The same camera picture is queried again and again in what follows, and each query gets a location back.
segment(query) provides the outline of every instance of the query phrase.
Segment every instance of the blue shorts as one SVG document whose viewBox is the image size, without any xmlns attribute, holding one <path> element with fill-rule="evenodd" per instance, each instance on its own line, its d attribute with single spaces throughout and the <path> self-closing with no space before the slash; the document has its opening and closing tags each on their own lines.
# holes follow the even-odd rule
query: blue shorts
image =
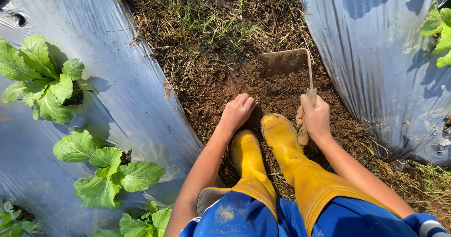
<svg viewBox="0 0 451 237">
<path fill-rule="evenodd" d="M 206 209 L 202 217 L 191 220 L 180 236 L 308 237 L 296 202 L 277 198 L 276 204 L 278 221 L 262 202 L 246 194 L 229 191 Z M 313 226 L 312 236 L 440 237 L 449 235 L 431 215 L 413 214 L 399 219 L 378 205 L 359 199 L 337 197 L 324 208 Z"/>
</svg>

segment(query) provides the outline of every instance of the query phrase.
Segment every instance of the plastic mulch film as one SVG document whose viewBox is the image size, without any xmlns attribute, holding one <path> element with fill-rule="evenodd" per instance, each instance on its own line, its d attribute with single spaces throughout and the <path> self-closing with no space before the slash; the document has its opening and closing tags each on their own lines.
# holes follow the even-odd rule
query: plastic mulch film
<svg viewBox="0 0 451 237">
<path fill-rule="evenodd" d="M 129 44 L 136 34 L 129 11 L 116 0 L 6 0 L 1 8 L 0 38 L 19 47 L 26 36 L 42 34 L 63 53 L 58 58 L 85 64 L 83 88 L 93 93 L 85 91 L 69 126 L 35 121 L 21 102 L 0 102 L 0 197 L 28 209 L 50 236 L 117 229 L 125 209 L 142 208 L 143 192 L 124 190 L 116 196 L 124 203 L 119 210 L 81 207 L 72 184 L 95 169 L 59 161 L 52 152 L 78 126 L 122 150 L 133 149 L 132 161 L 164 166 L 166 175 L 146 193 L 160 205 L 171 205 L 202 144 L 177 98 L 165 99 L 165 76 L 146 56 L 149 47 Z M 0 77 L 1 91 L 9 84 Z"/>
<path fill-rule="evenodd" d="M 435 40 L 420 35 L 433 1 L 300 0 L 335 88 L 380 140 L 376 153 L 387 161 L 451 165 L 450 134 L 443 130 L 451 68 L 437 68 Z"/>
</svg>

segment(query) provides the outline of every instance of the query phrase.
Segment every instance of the forearm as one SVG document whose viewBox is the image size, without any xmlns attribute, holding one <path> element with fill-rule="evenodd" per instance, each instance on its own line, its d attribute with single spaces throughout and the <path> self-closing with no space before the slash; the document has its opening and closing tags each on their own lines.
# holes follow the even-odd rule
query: forearm
<svg viewBox="0 0 451 237">
<path fill-rule="evenodd" d="M 317 145 L 339 176 L 403 218 L 415 213 L 398 194 L 349 155 L 332 136 L 319 139 Z"/>
<path fill-rule="evenodd" d="M 189 171 L 175 200 L 165 237 L 178 236 L 186 224 L 197 217 L 199 194 L 204 188 L 213 186 L 222 157 L 232 136 L 231 130 L 222 129 L 219 125 L 213 132 Z"/>
</svg>

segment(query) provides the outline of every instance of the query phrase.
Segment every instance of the wooden handle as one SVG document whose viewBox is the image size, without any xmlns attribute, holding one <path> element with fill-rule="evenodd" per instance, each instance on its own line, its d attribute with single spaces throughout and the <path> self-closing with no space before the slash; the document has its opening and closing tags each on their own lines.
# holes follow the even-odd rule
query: wooden handle
<svg viewBox="0 0 451 237">
<path fill-rule="evenodd" d="M 316 105 L 316 88 L 307 89 L 307 97 L 310 100 L 310 102 L 312 103 L 313 108 L 315 108 Z M 304 124 L 305 122 L 305 112 L 302 113 L 302 124 Z M 305 125 L 302 125 L 299 128 L 299 132 L 298 132 L 298 143 L 300 145 L 307 145 L 308 144 L 308 132 L 307 132 L 307 128 Z"/>
</svg>

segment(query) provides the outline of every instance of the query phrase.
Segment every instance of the yellow rubber boot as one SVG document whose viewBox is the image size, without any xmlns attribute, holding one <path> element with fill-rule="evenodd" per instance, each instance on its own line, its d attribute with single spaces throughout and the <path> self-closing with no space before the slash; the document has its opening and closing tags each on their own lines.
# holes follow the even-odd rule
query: yellow rubber boot
<svg viewBox="0 0 451 237">
<path fill-rule="evenodd" d="M 286 181 L 295 187 L 296 202 L 309 236 L 323 208 L 337 196 L 365 200 L 388 209 L 347 180 L 307 159 L 298 143 L 296 129 L 284 116 L 276 113 L 265 115 L 261 128 Z"/>
<path fill-rule="evenodd" d="M 205 197 L 211 196 L 214 190 L 224 191 L 223 194 L 227 191 L 240 192 L 266 205 L 277 220 L 276 192 L 266 175 L 257 138 L 250 130 L 242 130 L 233 137 L 231 147 L 232 159 L 241 177 L 240 181 L 232 188 L 206 188 L 199 199 L 206 200 Z"/>
</svg>

